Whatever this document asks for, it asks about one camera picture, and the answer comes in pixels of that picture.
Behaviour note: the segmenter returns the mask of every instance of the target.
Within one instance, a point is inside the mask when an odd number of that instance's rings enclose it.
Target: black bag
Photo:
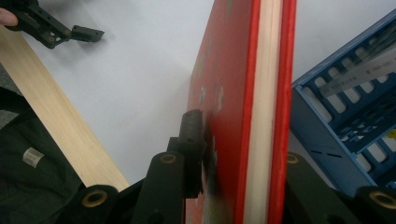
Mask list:
[[[1,224],[51,223],[80,186],[32,109],[0,130]]]

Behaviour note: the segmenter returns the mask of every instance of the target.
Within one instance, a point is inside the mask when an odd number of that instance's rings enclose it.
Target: blue storage tray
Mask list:
[[[396,189],[396,74],[330,97],[318,88],[365,57],[396,43],[393,10],[293,83],[290,127],[334,186],[354,196],[362,186]]]

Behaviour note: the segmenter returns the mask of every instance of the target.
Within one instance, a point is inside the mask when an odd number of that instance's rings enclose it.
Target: white label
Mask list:
[[[27,164],[37,167],[38,162],[41,160],[41,158],[44,157],[44,154],[35,150],[32,147],[29,147],[24,153],[23,153],[23,161],[26,162]]]
[[[396,48],[390,49],[362,65],[358,65],[355,69],[329,82],[319,88],[319,90],[324,97],[328,97],[395,71]]]

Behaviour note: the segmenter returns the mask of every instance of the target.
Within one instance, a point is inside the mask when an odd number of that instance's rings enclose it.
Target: finger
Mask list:
[[[0,8],[0,24],[6,26],[16,26],[18,24],[18,19],[11,12]]]

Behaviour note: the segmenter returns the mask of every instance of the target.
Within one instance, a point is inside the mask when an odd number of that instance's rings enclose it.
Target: wooden plank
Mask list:
[[[21,33],[0,28],[0,63],[88,187],[129,186]]]

